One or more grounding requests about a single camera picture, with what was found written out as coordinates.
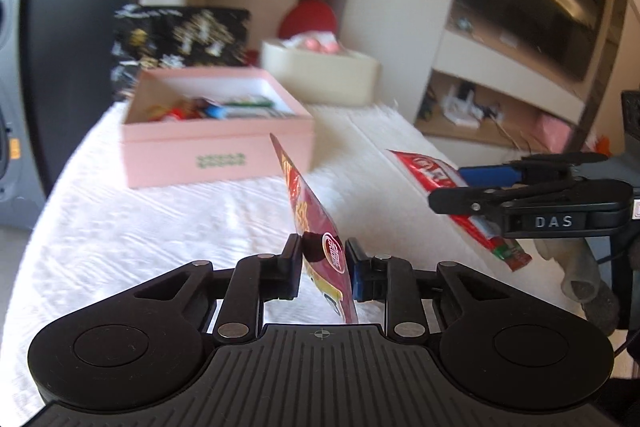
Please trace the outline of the dark red yellow snack pouch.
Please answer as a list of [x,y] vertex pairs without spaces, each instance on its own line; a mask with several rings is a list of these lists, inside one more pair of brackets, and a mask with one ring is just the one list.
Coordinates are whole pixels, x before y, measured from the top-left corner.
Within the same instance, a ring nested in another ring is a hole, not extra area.
[[308,277],[344,323],[357,324],[352,281],[340,233],[278,138],[274,134],[269,138],[288,189],[296,232],[303,239]]

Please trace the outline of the blue seaweed snack packet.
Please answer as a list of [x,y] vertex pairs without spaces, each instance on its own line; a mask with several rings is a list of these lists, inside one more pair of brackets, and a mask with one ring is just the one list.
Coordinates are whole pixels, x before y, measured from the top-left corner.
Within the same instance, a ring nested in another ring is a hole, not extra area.
[[210,101],[208,98],[194,98],[192,101],[194,114],[198,118],[227,119],[230,109]]

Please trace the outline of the green edged nut bar packet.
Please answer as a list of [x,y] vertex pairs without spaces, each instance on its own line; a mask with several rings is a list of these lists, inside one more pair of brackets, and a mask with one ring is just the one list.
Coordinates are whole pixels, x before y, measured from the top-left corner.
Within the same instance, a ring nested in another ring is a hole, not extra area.
[[222,104],[227,118],[270,118],[279,117],[276,104],[262,95],[249,95],[243,98],[230,98]]

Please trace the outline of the red ketchup style sachet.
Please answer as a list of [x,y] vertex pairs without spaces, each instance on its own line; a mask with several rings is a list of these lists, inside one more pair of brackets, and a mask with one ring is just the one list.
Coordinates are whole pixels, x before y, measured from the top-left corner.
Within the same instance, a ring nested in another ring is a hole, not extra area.
[[181,102],[171,106],[154,105],[146,111],[148,121],[184,121],[198,119],[201,114],[188,102]]

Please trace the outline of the pink gift bag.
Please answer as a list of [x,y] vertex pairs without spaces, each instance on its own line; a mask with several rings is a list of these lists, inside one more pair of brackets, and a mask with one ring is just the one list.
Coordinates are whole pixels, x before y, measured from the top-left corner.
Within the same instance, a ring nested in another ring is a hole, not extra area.
[[573,134],[573,127],[552,115],[540,114],[533,127],[533,137],[551,153],[562,153]]

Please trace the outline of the white wifi router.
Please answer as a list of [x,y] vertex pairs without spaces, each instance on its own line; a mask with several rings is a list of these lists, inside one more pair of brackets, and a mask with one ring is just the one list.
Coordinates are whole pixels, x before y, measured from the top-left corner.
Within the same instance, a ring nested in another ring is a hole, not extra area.
[[457,127],[466,129],[478,129],[480,118],[474,114],[476,106],[473,102],[473,93],[470,92],[466,98],[458,97],[458,88],[453,84],[449,87],[448,93],[440,102],[442,115]]

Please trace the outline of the white textured tablecloth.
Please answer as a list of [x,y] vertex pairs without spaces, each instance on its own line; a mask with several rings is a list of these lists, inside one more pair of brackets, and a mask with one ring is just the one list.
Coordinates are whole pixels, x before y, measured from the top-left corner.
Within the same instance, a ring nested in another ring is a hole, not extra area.
[[[27,367],[32,338],[58,317],[193,260],[231,268],[277,253],[294,231],[282,176],[133,190],[120,147],[125,109],[113,106],[58,178],[17,270],[1,340],[1,421],[19,426],[42,406]],[[315,107],[314,165],[306,181],[343,239],[420,269],[454,260],[576,311],[554,263],[511,272],[428,208],[396,152],[437,148],[393,109]]]

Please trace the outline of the pink cardboard box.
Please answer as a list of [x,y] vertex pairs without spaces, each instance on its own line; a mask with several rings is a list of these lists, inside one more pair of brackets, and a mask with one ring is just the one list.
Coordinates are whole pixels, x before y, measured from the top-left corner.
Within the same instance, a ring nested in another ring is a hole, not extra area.
[[[280,117],[152,121],[160,109],[189,98],[227,101],[262,95]],[[310,168],[314,117],[269,72],[255,67],[152,69],[139,76],[122,118],[122,160],[128,186],[158,187],[277,176],[277,138],[294,165]]]

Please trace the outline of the cream tissue box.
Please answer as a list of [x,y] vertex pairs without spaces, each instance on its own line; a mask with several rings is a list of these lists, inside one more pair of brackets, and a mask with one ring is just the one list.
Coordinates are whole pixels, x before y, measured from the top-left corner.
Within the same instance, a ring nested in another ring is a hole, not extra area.
[[371,105],[381,74],[381,64],[369,55],[352,50],[323,54],[292,49],[277,39],[262,43],[259,64],[305,104]]

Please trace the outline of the pink bow ornament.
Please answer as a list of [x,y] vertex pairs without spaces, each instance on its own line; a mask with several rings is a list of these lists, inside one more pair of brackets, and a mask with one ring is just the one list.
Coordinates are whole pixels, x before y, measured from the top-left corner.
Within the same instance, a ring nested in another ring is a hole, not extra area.
[[304,48],[307,51],[322,54],[337,54],[341,52],[341,46],[337,41],[323,43],[316,38],[307,38],[304,41]]

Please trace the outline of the grey washing machine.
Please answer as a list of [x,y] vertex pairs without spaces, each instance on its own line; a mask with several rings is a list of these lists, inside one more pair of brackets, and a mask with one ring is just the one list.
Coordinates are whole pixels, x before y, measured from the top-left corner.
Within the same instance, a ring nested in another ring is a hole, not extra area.
[[30,230],[46,202],[24,95],[26,0],[1,0],[1,224]]

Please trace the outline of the red round paddle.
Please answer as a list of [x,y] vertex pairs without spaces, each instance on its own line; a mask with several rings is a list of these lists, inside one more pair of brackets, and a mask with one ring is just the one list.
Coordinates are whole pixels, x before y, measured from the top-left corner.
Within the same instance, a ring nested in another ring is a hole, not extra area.
[[306,0],[290,9],[282,18],[278,38],[285,40],[307,31],[337,32],[337,18],[332,8],[321,0]]

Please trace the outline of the black plum snack bag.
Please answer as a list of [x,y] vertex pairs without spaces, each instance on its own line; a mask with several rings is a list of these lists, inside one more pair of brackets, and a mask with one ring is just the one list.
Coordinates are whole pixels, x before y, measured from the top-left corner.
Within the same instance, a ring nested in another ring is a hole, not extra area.
[[249,31],[246,9],[124,5],[114,13],[113,100],[130,98],[144,70],[243,66]]

